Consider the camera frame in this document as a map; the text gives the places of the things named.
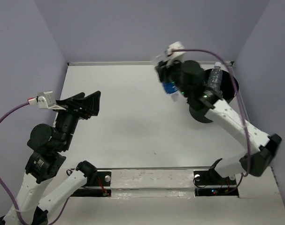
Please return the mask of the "blue label water bottle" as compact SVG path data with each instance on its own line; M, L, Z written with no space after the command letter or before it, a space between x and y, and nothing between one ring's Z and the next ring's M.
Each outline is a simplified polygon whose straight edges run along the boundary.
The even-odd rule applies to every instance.
M166 61L162 55L152 57L152 65L157 73L158 80L161 83L164 92L171 97L171 99L176 102L178 100L178 88L175 86L174 82L169 81L161 72L161 67L166 68Z

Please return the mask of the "clear unlabeled bottle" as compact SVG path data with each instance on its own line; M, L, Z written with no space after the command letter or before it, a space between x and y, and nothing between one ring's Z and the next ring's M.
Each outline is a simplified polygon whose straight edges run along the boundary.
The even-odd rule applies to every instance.
M223 79L223 71L221 69L221 62L216 62L214 65L214 68L211 70L209 77L208 77L208 82L207 82L207 87L221 93L221 84L222 84L222 79Z

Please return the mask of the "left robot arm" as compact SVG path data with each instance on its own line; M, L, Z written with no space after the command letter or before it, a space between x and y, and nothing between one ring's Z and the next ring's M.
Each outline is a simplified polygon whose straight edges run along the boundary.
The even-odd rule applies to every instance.
M40 109L50 109L57 113L53 126L38 124L31 131L27 146L33 153L25 166L17 196L13 196L0 178L0 184L13 203L8 213L0 217L0 225L47 225L51 214L60 205L66 205L69 197L78 188L95 182L97 168L82 161L59 187L43 196L66 160L61 153L69 149L78 121L88 120L99 114L100 97L100 91L88 96L80 92L67 99L56 100L52 91L44 91L0 118L1 123L11 113L28 105L37 105Z

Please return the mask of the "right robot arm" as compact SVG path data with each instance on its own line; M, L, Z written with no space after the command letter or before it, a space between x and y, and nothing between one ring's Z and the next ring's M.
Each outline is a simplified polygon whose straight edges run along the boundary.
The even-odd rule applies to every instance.
M278 134L261 131L230 107L237 83L221 65L217 62L210 72L193 60L160 61L154 66L165 92L180 92L195 120L217 124L243 147L241 153L219 158L212 164L208 178L214 184L236 174L262 176L282 141Z

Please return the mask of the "black cylindrical bin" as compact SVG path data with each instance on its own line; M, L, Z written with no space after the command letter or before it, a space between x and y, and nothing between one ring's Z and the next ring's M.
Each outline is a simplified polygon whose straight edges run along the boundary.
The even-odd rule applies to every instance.
M223 70L223 79L221 84L221 93L216 92L207 87L208 77L212 69L206 69L204 72L204 83L197 92L191 94L187 100L189 105L190 115L200 123L212 123L213 121L205 117L209 107L212 106L218 99L222 98L227 103L230 103L235 95L235 89L239 89L239 84L236 78Z

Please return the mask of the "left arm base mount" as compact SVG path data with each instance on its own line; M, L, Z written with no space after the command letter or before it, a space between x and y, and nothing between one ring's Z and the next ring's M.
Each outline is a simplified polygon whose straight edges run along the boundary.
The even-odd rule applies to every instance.
M105 181L105 177L111 177L111 172L98 172L97 168L88 161L78 163L76 168L66 170L66 174L70 176L74 170L80 170L87 175L87 183L76 190L71 197L110 197L111 188L110 181Z

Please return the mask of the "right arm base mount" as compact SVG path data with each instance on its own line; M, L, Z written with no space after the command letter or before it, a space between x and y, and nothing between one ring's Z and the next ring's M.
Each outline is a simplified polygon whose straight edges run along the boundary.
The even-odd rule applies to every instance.
M236 179L231 180L230 177L223 178L215 171L217 164L221 160L215 161L207 170L196 170L193 172L194 194L196 197L239 197Z

